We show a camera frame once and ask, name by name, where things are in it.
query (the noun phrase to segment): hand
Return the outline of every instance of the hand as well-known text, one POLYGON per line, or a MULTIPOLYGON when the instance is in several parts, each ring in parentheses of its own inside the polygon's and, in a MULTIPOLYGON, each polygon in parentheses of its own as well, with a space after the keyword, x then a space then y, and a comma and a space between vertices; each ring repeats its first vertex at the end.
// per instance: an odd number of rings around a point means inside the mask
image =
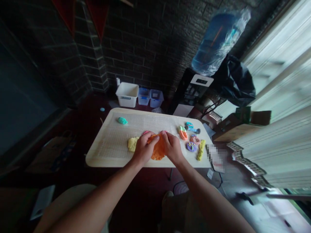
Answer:
POLYGON ((172 161, 173 164, 180 162, 184 156, 181 152, 179 139, 165 131, 161 131, 164 139, 165 155, 172 161))
POLYGON ((155 133, 153 132, 148 132, 141 136, 137 141, 136 149, 131 160, 139 165, 140 168, 149 161, 153 153, 153 148, 160 139, 159 136, 156 136, 149 144, 147 144, 148 139, 154 134, 155 133))

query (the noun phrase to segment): bottle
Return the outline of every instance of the bottle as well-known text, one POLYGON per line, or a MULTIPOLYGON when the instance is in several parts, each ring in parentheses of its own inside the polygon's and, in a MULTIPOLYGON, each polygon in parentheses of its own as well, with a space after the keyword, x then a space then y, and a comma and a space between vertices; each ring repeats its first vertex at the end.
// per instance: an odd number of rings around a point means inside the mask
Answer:
POLYGON ((240 12, 221 10, 209 23, 191 66, 200 75, 211 77, 220 67, 227 53, 233 48, 247 22, 250 10, 240 12))

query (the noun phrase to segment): purple play dough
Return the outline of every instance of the purple play dough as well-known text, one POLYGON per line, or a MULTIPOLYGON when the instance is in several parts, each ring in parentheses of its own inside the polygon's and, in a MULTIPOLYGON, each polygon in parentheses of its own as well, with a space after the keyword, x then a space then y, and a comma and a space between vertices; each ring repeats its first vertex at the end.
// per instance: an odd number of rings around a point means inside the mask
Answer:
POLYGON ((191 152, 195 152, 195 151, 197 150, 197 146, 196 146, 193 142, 188 142, 188 143, 186 144, 186 148, 187 148, 187 150, 189 150, 189 151, 191 151, 191 152))

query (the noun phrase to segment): orange play dough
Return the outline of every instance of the orange play dough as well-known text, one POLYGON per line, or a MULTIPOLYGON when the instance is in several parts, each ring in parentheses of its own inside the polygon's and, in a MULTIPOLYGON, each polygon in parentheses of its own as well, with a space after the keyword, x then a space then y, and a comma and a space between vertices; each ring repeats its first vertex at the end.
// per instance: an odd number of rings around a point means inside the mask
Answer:
POLYGON ((163 139, 162 135, 161 134, 152 135, 148 139, 147 143, 149 144, 153 140, 153 138, 156 137, 156 136, 159 136, 160 140, 156 143, 156 145, 155 145, 155 147, 153 149, 153 153, 152 153, 151 158, 153 160, 161 160, 161 159, 164 158, 164 153, 165 153, 165 150, 164 150, 164 139, 163 139))

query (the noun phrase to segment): white container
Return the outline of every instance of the white container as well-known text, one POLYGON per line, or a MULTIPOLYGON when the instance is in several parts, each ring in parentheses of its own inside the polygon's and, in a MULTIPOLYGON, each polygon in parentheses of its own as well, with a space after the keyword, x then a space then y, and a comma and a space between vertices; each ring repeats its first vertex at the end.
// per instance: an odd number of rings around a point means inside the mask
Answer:
POLYGON ((138 96, 138 85, 132 83, 121 83, 116 95, 121 107, 135 107, 138 96))
POLYGON ((150 100, 150 90, 146 88, 140 88, 138 90, 138 104, 148 105, 150 100))
POLYGON ((159 90, 151 89, 150 96, 151 96, 150 107, 152 108, 160 107, 164 100, 163 92, 159 90))

